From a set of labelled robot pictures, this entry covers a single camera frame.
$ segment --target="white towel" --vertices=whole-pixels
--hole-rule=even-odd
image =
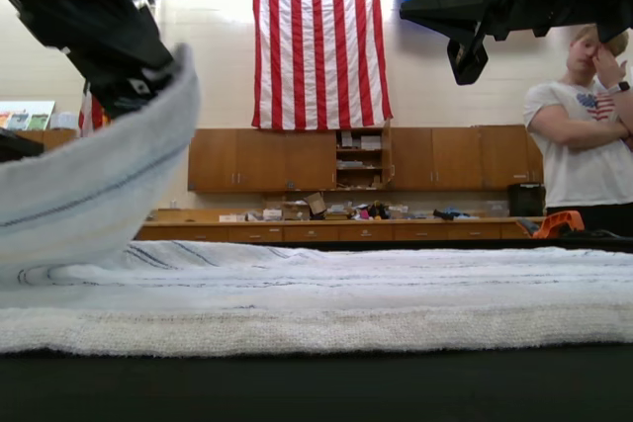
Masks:
[[[0,352],[220,357],[633,342],[633,257],[133,242],[0,269]]]
[[[0,269],[90,263],[121,251],[169,185],[195,133],[191,48],[142,111],[41,157],[0,166]]]

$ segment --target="blonde hair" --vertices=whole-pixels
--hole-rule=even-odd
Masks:
[[[596,40],[597,42],[599,42],[597,26],[585,25],[584,27],[582,27],[574,37],[574,42],[582,40],[585,37],[590,37],[592,40]],[[606,44],[606,47],[609,48],[609,51],[611,51],[611,53],[613,53],[613,56],[619,56],[626,50],[626,47],[628,45],[629,33],[627,31],[624,31],[617,37],[613,38],[610,42],[608,42]]]

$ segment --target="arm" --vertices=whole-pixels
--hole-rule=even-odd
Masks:
[[[626,61],[618,64],[608,48],[601,45],[593,58],[593,65],[602,86],[610,89],[626,78]],[[625,91],[612,96],[615,111],[626,128],[633,130],[633,91]]]
[[[629,130],[633,130],[633,91],[624,91],[611,96],[615,103],[615,112]]]
[[[621,123],[572,120],[560,105],[542,108],[534,116],[529,128],[574,150],[600,147],[629,136],[628,129]]]

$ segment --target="white t-shirt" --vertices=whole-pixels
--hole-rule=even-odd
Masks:
[[[615,122],[618,118],[615,104],[597,82],[585,88],[552,81],[528,91],[523,117],[543,154],[546,207],[633,203],[633,153],[622,140],[575,151],[529,129],[541,108],[556,104],[574,120]]]

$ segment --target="wristwatch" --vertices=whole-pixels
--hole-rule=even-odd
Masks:
[[[609,89],[607,89],[606,92],[610,95],[613,95],[617,93],[623,93],[624,91],[628,91],[629,89],[631,89],[631,86],[627,81],[620,81],[615,86],[611,86]]]

